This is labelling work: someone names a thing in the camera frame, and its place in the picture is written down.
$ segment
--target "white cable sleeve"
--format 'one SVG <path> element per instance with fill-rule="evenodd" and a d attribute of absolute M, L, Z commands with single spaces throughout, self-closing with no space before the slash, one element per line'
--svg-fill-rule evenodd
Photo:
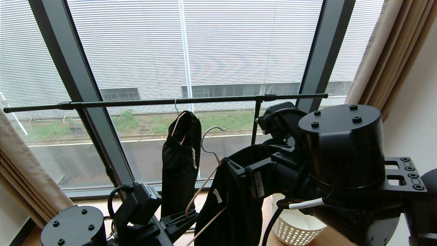
<path fill-rule="evenodd" d="M 323 198 L 317 198 L 314 200 L 309 200 L 309 201 L 304 201 L 301 203 L 292 203 L 288 206 L 289 209 L 293 210 L 293 209 L 303 209 L 303 208 L 309 208 L 309 207 L 315 207 L 315 206 L 319 206 L 319 205 L 323 205 L 325 204 L 323 202 Z"/>

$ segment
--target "perforated plastic basket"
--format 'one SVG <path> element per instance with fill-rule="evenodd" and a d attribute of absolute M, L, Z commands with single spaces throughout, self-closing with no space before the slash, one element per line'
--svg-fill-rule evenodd
<path fill-rule="evenodd" d="M 277 209 L 276 202 L 283 198 L 282 194 L 273 194 L 273 212 Z M 325 227 L 325 224 L 311 215 L 305 215 L 299 210 L 284 209 L 273 225 L 273 233 L 286 245 L 302 246 L 310 243 Z"/>

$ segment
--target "brown curtain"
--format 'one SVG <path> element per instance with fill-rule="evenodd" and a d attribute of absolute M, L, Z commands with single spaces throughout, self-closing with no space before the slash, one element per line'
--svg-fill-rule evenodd
<path fill-rule="evenodd" d="M 0 110 L 0 182 L 40 227 L 73 206 Z"/>
<path fill-rule="evenodd" d="M 347 96 L 386 119 L 437 13 L 434 0 L 386 0 Z"/>

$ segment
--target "screw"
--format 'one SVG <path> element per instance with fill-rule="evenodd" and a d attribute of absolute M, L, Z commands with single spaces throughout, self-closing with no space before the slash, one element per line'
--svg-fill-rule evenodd
<path fill-rule="evenodd" d="M 415 173 L 409 173 L 408 177 L 412 178 L 412 179 L 417 179 L 419 177 L 419 175 L 415 174 Z"/>
<path fill-rule="evenodd" d="M 413 188 L 415 190 L 424 190 L 425 189 L 425 187 L 423 185 L 413 185 Z"/>
<path fill-rule="evenodd" d="M 363 119 L 360 116 L 355 116 L 352 118 L 353 123 L 360 123 L 361 121 L 363 121 Z"/>

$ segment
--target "wooden floor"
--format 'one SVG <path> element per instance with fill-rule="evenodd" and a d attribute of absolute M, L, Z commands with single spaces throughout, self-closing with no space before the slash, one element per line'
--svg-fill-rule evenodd
<path fill-rule="evenodd" d="M 201 193 L 196 198 L 195 201 L 196 210 L 200 211 L 201 207 L 203 206 L 203 203 L 205 202 L 205 199 L 206 199 L 206 193 Z M 265 230 L 272 215 L 271 203 L 267 202 L 269 200 L 270 198 L 266 198 L 263 203 L 263 231 Z M 102 211 L 104 215 L 108 215 L 106 200 L 78 202 L 76 204 L 78 204 L 79 206 L 89 205 L 89 206 L 97 207 Z M 120 204 L 121 204 L 120 201 L 114 201 L 114 210 L 116 210 L 120 206 Z M 155 215 L 159 219 L 160 208 L 156 211 Z M 110 226 L 110 222 L 105 223 L 107 234 L 110 232 L 109 226 Z M 41 236 L 41 229 L 36 227 L 32 231 L 32 233 L 28 236 L 23 246 L 41 246 L 40 236 Z M 194 233 L 185 233 L 174 243 L 174 245 L 186 246 L 186 244 L 190 241 L 191 238 L 193 238 L 193 236 Z M 281 243 L 273 233 L 270 233 L 267 245 L 284 246 L 285 244 Z M 347 238 L 342 236 L 337 231 L 333 230 L 330 227 L 327 227 L 325 230 L 323 230 L 322 233 L 320 233 L 320 235 L 318 235 L 313 241 L 311 241 L 307 245 L 308 246 L 337 246 L 337 245 L 354 246 L 355 244 L 351 243 Z"/>

